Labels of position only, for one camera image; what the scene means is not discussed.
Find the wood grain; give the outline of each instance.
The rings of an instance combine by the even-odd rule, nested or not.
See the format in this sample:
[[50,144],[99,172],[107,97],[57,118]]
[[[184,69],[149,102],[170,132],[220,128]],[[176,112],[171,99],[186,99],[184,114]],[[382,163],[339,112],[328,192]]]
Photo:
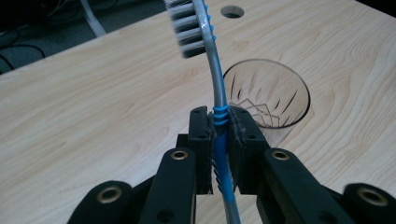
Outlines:
[[[312,96],[283,148],[339,192],[365,182],[396,195],[396,19],[350,0],[208,0],[225,70],[248,58],[297,71]],[[240,19],[220,10],[237,5]],[[2,223],[65,223],[107,180],[137,185],[212,106],[205,55],[181,58],[166,13],[0,77]],[[243,223],[261,223],[237,196]],[[225,223],[219,192],[198,223]]]

